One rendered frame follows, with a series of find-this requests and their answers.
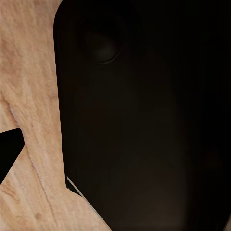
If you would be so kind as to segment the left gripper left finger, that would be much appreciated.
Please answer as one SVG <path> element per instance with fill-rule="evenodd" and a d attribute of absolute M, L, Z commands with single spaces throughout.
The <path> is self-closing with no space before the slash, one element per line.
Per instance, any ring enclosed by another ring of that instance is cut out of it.
<path fill-rule="evenodd" d="M 20 128 L 0 133 L 0 184 L 4 181 L 24 146 L 24 137 Z"/>

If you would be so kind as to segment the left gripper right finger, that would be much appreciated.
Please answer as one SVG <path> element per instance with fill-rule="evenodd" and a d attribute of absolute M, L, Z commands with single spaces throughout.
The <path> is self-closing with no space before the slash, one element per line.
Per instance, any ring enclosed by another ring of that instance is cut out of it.
<path fill-rule="evenodd" d="M 219 129 L 216 144 L 224 158 L 231 166 L 231 130 L 226 128 Z"/>

